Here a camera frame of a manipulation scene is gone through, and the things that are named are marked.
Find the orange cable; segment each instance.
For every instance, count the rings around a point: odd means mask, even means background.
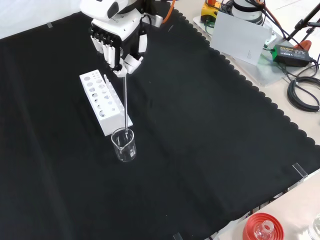
[[[276,17],[271,13],[271,11],[267,8],[267,6],[264,6],[265,7],[265,10],[267,11],[267,13],[273,18],[273,20],[276,22],[276,24],[278,24],[281,27],[280,25],[280,22],[276,19]]]
[[[172,10],[174,9],[174,5],[175,5],[176,0],[173,0],[171,3],[171,7],[168,11],[168,14],[166,15],[165,19],[163,20],[162,24],[166,23],[166,21],[170,18],[170,15],[172,13]]]

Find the yellow device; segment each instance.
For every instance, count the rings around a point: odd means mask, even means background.
[[[207,24],[215,23],[220,6],[221,3],[216,0],[205,0],[201,9],[201,22]]]

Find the black cloth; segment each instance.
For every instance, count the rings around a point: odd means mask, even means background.
[[[169,5],[156,5],[165,16]],[[176,10],[128,77],[137,157],[119,162],[79,75],[76,13],[0,40],[0,239],[203,240],[320,168],[319,146]]]

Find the cable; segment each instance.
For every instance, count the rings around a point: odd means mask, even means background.
[[[267,16],[266,16],[266,15],[264,15],[264,19],[263,19],[263,22],[262,22],[261,27],[263,27],[263,26],[264,26],[265,21],[266,21],[266,18],[267,18]]]
[[[211,28],[211,29],[214,29],[215,28],[215,26],[211,26],[211,25],[206,25],[207,27],[209,27],[209,28]]]
[[[219,9],[219,11],[221,11],[221,8],[222,8],[222,6],[224,5],[224,1],[225,1],[225,0],[222,0],[222,1],[221,1],[221,4],[220,4],[220,9]]]
[[[289,86],[287,89],[287,97],[288,97],[289,102],[293,106],[295,106],[296,108],[298,108],[302,111],[305,111],[305,112],[320,112],[320,102],[317,99],[317,97],[314,96],[311,92],[298,86],[299,83],[310,83],[310,84],[317,85],[318,87],[320,87],[320,79],[314,77],[318,73],[319,59],[320,59],[320,54],[318,56],[317,61],[313,59],[312,62],[314,63],[314,65],[307,67],[306,69],[302,70],[297,75],[294,75],[294,74],[290,73],[289,71],[287,71],[286,66],[282,66],[282,65],[278,64],[280,66],[280,68],[282,69],[282,71],[284,72],[284,74],[286,75],[286,77],[290,80],[290,83],[289,83]],[[315,72],[312,76],[300,76],[305,71],[307,71],[308,69],[311,69],[313,67],[315,67]],[[304,103],[298,97],[298,95],[296,93],[296,87],[298,89],[304,91],[305,93],[309,94],[316,101],[317,105],[309,105],[307,103]]]
[[[168,11],[168,14],[166,15],[165,19],[163,20],[162,24],[165,24],[166,21],[168,21],[168,19],[170,18],[170,15],[171,15],[171,13],[172,13],[172,11],[174,9],[175,2],[176,2],[176,0],[172,0],[171,7],[170,7],[170,9]]]
[[[267,8],[266,5],[264,6],[264,10],[265,10],[265,12],[267,12],[267,13],[271,16],[271,18],[274,20],[275,25],[280,29],[283,38],[284,38],[284,39],[287,39],[287,38],[286,38],[286,35],[285,35],[285,33],[284,33],[284,29],[281,27],[280,22],[279,22],[279,21],[277,20],[277,18],[272,14],[272,12]]]
[[[205,29],[206,34],[208,34],[209,36],[212,36],[212,34],[208,32],[207,27],[209,27],[209,26],[205,24],[204,29]]]
[[[234,4],[233,0],[227,1],[226,4],[221,4],[220,11],[225,14],[232,15],[231,11],[232,11],[233,4]]]
[[[275,51],[274,49],[268,48],[268,46],[266,44],[263,46],[263,50],[270,51],[270,52],[274,52]]]
[[[285,33],[285,34],[287,34],[288,36],[290,35],[290,34],[287,33],[281,26],[277,25],[277,23],[276,23],[273,19],[271,19],[271,17],[267,14],[267,12],[266,12],[265,10],[262,10],[262,12],[266,15],[266,17],[267,17],[271,22],[273,22],[273,23],[280,29],[280,31],[281,31],[282,33]],[[298,44],[298,46],[299,46],[301,49],[305,50],[304,47],[303,47],[297,40],[295,40],[293,37],[292,37],[292,40],[295,41],[295,43]]]
[[[142,19],[144,18],[148,18],[149,19],[149,30],[152,28],[152,20],[151,17],[149,16],[149,14],[144,15],[141,19],[140,19],[140,24],[142,24]]]
[[[214,8],[214,9],[220,10],[220,7],[216,7],[216,6],[210,6],[210,8]]]

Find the beaker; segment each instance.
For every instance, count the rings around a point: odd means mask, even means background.
[[[111,135],[115,154],[122,162],[130,162],[137,155],[135,134],[125,127],[115,130]]]

